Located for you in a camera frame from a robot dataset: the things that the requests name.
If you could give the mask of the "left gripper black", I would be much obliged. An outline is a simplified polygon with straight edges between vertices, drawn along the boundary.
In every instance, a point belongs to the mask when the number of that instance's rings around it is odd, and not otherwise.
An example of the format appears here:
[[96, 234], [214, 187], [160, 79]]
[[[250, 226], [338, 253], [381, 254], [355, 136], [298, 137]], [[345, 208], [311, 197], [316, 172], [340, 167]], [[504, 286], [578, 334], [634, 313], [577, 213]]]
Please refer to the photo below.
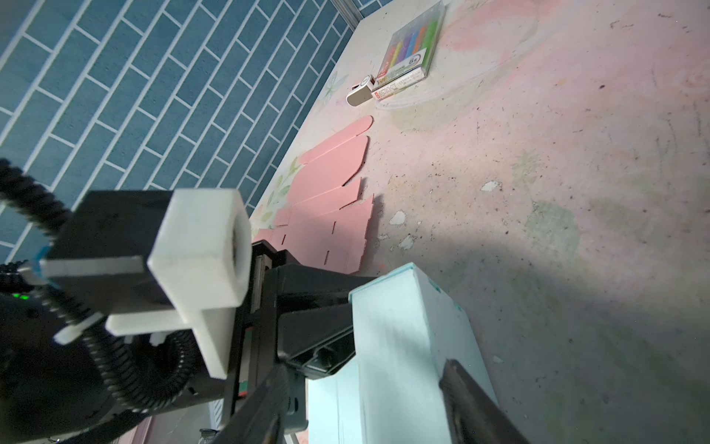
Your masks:
[[355, 354], [348, 294], [365, 278], [300, 265], [266, 243], [253, 251], [248, 297], [260, 306], [236, 312], [222, 382], [207, 375], [188, 332], [156, 351], [97, 330], [56, 344], [53, 334], [86, 311], [58, 292], [44, 303], [19, 264], [3, 265], [1, 440], [109, 443], [151, 416], [218, 399], [222, 430], [278, 364], [290, 381], [285, 438], [306, 429], [306, 381], [335, 375]]

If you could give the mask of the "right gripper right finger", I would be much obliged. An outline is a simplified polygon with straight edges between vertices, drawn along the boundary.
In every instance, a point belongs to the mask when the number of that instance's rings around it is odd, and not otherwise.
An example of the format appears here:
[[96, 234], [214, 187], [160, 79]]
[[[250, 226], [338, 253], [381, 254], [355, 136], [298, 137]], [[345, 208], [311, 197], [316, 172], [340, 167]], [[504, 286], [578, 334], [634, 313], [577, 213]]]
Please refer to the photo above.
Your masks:
[[459, 361], [446, 361], [439, 388], [453, 443], [530, 443]]

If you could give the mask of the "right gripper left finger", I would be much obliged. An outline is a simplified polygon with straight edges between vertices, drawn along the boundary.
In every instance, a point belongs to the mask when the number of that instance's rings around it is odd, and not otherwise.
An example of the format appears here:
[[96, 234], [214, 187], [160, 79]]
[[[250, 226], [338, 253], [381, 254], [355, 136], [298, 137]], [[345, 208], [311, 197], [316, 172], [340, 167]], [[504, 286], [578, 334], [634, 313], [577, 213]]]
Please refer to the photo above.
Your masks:
[[285, 442], [284, 420], [290, 405], [290, 381], [284, 364], [264, 382], [213, 440], [214, 444], [279, 444]]

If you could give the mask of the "light blue paper box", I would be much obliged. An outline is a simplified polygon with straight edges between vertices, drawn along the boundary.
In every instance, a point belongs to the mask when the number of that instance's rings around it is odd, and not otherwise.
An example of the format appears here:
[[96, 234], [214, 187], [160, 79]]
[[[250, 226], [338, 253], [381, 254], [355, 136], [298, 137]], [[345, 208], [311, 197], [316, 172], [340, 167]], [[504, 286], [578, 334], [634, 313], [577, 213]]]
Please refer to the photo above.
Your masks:
[[469, 316], [415, 264], [349, 300], [356, 354], [336, 375], [308, 382], [310, 442], [449, 443], [439, 388], [449, 359], [495, 397]]

